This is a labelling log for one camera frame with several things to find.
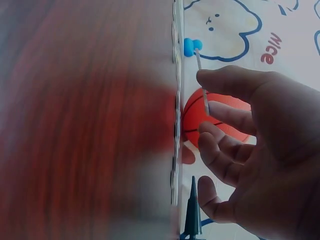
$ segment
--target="hand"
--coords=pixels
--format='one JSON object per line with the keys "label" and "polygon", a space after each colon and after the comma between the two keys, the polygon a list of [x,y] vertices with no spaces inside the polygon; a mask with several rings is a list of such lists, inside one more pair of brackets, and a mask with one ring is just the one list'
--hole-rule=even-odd
{"label": "hand", "polygon": [[203,211],[267,239],[320,239],[320,92],[279,73],[235,66],[201,70],[197,80],[249,103],[251,112],[211,101],[210,115],[257,138],[245,144],[209,122],[199,126],[203,162],[235,187],[221,202],[212,180],[201,177]]}

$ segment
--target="blue outline drawing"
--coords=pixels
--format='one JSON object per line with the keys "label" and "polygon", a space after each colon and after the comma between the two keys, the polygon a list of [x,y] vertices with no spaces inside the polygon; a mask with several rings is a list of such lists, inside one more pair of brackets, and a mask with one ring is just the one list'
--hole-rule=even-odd
{"label": "blue outline drawing", "polygon": [[[239,0],[233,0],[233,1],[235,1],[238,4],[240,4],[241,7],[244,8],[244,10],[246,10],[248,13],[252,14],[253,16],[255,16],[256,20],[258,21],[258,26],[257,26],[257,28],[255,30],[248,31],[248,32],[240,32],[239,33],[239,36],[244,41],[244,51],[241,54],[239,54],[238,56],[234,56],[234,57],[230,57],[230,58],[225,58],[225,57],[221,57],[221,56],[206,56],[206,55],[203,55],[203,54],[200,54],[200,57],[202,57],[204,59],[208,59],[208,60],[219,60],[221,62],[230,63],[230,62],[233,62],[233,61],[236,61],[236,60],[242,58],[243,56],[245,56],[249,52],[250,43],[249,43],[249,40],[248,40],[247,36],[259,32],[261,30],[261,28],[262,28],[262,21],[261,21],[260,17],[257,14],[255,14],[252,11],[250,11],[242,2],[240,2]],[[187,7],[187,9],[189,9],[195,2],[196,1],[193,1],[191,3],[191,5],[189,5]]]}
{"label": "blue outline drawing", "polygon": [[[299,0],[295,0],[295,5],[294,7],[291,9],[289,7],[285,7],[286,9],[288,9],[290,12],[293,12],[293,10],[297,10],[298,7],[299,7]],[[287,13],[286,13],[286,10],[284,9],[283,6],[281,6],[280,4],[278,4],[278,7],[280,9],[280,13],[283,15],[283,16],[287,16]]]}
{"label": "blue outline drawing", "polygon": [[315,43],[315,47],[316,47],[316,49],[318,50],[318,53],[319,53],[319,56],[320,56],[320,46],[319,46],[319,43],[320,42],[318,42],[318,36],[320,35],[320,30],[319,31],[317,31],[316,33],[315,33],[315,35],[314,35],[314,43]]}
{"label": "blue outline drawing", "polygon": [[187,10],[187,9],[191,8],[194,3],[197,3],[197,2],[200,2],[200,1],[201,1],[201,0],[194,0],[194,1],[192,1],[192,2],[190,3],[190,5],[184,7],[183,9],[184,9],[184,10]]}
{"label": "blue outline drawing", "polygon": [[318,18],[320,19],[320,16],[319,16],[319,13],[317,12],[317,5],[320,3],[320,0],[318,0],[315,5],[314,5],[314,11],[315,11],[315,14],[318,16]]}
{"label": "blue outline drawing", "polygon": [[[320,15],[319,13],[317,12],[317,5],[320,3],[320,0],[318,0],[315,4],[314,4],[314,11],[315,11],[315,14],[317,15],[317,17],[320,19]],[[315,47],[319,53],[319,56],[320,56],[320,42],[318,42],[318,36],[320,35],[320,30],[317,31],[315,34],[314,34],[314,43],[315,43]]]}

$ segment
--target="thin wire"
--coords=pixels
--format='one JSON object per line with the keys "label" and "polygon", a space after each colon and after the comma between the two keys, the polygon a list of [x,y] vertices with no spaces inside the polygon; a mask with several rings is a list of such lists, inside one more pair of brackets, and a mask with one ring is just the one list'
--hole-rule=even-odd
{"label": "thin wire", "polygon": [[[200,54],[199,54],[198,48],[195,49],[195,56],[196,56],[196,61],[198,63],[198,68],[199,68],[199,70],[201,70],[202,67],[201,67]],[[203,100],[204,100],[204,110],[205,110],[205,113],[209,116],[209,105],[208,105],[207,92],[204,88],[202,88],[202,93],[203,93]]]}

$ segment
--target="cartoon cloud drawing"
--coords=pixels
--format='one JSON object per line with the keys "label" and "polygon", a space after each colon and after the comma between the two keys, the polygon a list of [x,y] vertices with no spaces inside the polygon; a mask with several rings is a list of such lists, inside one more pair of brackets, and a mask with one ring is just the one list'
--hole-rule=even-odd
{"label": "cartoon cloud drawing", "polygon": [[[320,20],[320,0],[318,0],[315,4],[314,4],[314,11],[315,11],[315,14],[317,15],[317,17],[319,18]],[[314,43],[315,43],[315,47],[319,53],[319,56],[320,56],[320,30],[317,31],[315,34],[314,34]]]}
{"label": "cartoon cloud drawing", "polygon": [[299,7],[299,0],[261,0],[264,2],[271,2],[278,5],[280,13],[287,16],[288,12],[293,12]]}
{"label": "cartoon cloud drawing", "polygon": [[185,0],[185,37],[202,41],[200,56],[233,62],[250,48],[248,36],[262,28],[262,21],[239,0]]}

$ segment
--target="red lettering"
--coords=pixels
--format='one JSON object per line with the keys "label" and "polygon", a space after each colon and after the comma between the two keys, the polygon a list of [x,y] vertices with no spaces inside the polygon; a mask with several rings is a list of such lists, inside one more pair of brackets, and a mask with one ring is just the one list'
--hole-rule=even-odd
{"label": "red lettering", "polygon": [[268,43],[270,43],[271,45],[275,46],[277,49],[281,49],[280,46],[276,45],[274,42],[272,42],[270,40],[268,41]]}
{"label": "red lettering", "polygon": [[280,39],[280,37],[278,37],[276,34],[274,34],[273,32],[271,33],[275,38],[270,37],[271,40],[273,40],[276,44],[280,45],[280,43],[282,43],[282,40]]}
{"label": "red lettering", "polygon": [[268,53],[270,52],[270,49],[273,50],[273,52],[271,53],[273,56],[277,55],[278,50],[277,50],[275,47],[273,47],[273,46],[267,46],[267,47],[265,48],[265,50],[266,50]]}
{"label": "red lettering", "polygon": [[271,65],[274,63],[274,57],[269,53],[265,53],[261,56],[261,62],[266,62],[267,64]]}
{"label": "red lettering", "polygon": [[276,34],[271,32],[271,35],[273,37],[271,36],[270,40],[268,40],[268,43],[270,45],[267,45],[265,48],[265,51],[267,53],[264,53],[260,59],[262,63],[267,63],[269,65],[274,63],[275,59],[273,56],[276,56],[278,54],[278,49],[281,49],[280,43],[282,43],[282,40]]}

